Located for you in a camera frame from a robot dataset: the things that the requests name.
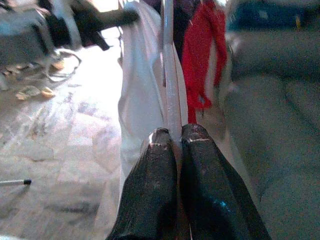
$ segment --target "floor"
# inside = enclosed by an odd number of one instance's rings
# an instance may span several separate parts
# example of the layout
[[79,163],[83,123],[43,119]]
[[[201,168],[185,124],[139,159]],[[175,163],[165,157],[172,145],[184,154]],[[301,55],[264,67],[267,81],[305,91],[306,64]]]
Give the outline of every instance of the floor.
[[[11,79],[0,91],[0,181],[32,179],[0,187],[0,235],[103,240],[110,232],[119,201],[122,86],[119,43],[110,42],[105,52],[79,51],[82,64],[67,81]],[[56,96],[18,100],[26,85]]]

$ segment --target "tiled floor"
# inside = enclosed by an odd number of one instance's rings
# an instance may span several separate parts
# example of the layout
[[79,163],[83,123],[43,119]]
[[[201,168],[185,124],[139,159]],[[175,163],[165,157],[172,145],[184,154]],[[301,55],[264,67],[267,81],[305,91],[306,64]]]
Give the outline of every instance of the tiled floor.
[[[0,235],[27,240],[105,239],[119,201],[120,48],[81,50],[68,81],[11,80],[0,92]],[[19,101],[26,85],[56,96]]]

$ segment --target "red cloth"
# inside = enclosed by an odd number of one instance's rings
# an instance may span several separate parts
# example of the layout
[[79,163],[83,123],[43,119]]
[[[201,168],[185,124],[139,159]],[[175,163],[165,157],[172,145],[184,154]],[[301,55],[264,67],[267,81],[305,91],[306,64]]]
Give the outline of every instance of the red cloth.
[[188,122],[196,124],[196,109],[211,107],[205,95],[205,80],[208,72],[212,41],[216,47],[216,72],[212,84],[217,86],[227,62],[225,41],[225,14],[213,1],[199,4],[184,35],[182,70],[188,104]]

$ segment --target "red fabric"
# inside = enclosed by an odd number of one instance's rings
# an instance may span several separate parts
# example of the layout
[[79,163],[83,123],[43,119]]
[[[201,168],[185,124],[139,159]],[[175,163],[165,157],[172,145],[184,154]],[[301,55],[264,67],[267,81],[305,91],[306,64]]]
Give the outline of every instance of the red fabric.
[[212,41],[216,47],[216,73],[212,83],[221,80],[222,70],[227,62],[225,41],[225,14],[218,10],[213,1],[199,4],[184,35],[182,70],[185,80],[188,104],[188,122],[196,124],[196,109],[211,107],[205,95],[205,80],[208,72]]

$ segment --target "blue object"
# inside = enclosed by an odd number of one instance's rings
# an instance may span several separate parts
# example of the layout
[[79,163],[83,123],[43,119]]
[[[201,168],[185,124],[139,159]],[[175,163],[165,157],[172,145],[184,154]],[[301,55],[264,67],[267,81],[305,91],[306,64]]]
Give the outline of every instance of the blue object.
[[226,23],[227,31],[299,28],[305,9],[260,1],[241,3]]

